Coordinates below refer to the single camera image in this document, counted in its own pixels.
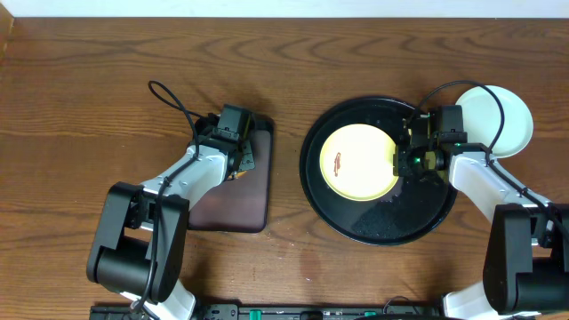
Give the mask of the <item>yellow plate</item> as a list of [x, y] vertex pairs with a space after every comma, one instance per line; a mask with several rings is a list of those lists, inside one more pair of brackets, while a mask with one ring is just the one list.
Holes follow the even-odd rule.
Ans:
[[319, 168], [328, 187], [348, 200], [385, 196], [396, 184], [396, 143], [369, 124], [349, 124], [328, 136], [319, 151]]

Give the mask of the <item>light blue plate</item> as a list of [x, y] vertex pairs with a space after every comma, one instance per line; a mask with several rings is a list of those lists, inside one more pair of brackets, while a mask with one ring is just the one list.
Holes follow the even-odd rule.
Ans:
[[[505, 116], [493, 154], [499, 158], [513, 156], [522, 151], [533, 136], [532, 114], [515, 93], [500, 86], [489, 85], [488, 88], [501, 102]], [[455, 104], [462, 107], [468, 142], [490, 147], [501, 123], [499, 107], [491, 94], [480, 87], [471, 88]]]

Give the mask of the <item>yellow green scrub sponge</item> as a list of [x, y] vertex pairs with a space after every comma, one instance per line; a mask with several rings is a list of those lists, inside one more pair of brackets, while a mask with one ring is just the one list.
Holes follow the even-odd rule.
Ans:
[[228, 180], [240, 179], [241, 177], [245, 176], [246, 174], [247, 174], [247, 172], [232, 172], [232, 173], [228, 176]]

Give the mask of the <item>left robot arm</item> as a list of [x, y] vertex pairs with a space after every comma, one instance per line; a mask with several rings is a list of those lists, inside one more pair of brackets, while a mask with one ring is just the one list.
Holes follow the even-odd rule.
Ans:
[[251, 115], [221, 116], [194, 133], [170, 168], [139, 185], [117, 182], [107, 194], [86, 266], [88, 279], [131, 300], [150, 319], [190, 319], [196, 298], [180, 282], [190, 209], [236, 172]]

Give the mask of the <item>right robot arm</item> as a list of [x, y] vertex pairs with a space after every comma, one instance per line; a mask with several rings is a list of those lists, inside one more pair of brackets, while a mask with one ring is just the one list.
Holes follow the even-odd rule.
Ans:
[[568, 309], [568, 207], [508, 173], [489, 147], [469, 143], [461, 116], [445, 111], [403, 123], [397, 176], [442, 176], [491, 223], [483, 279], [442, 299], [445, 316], [507, 319]]

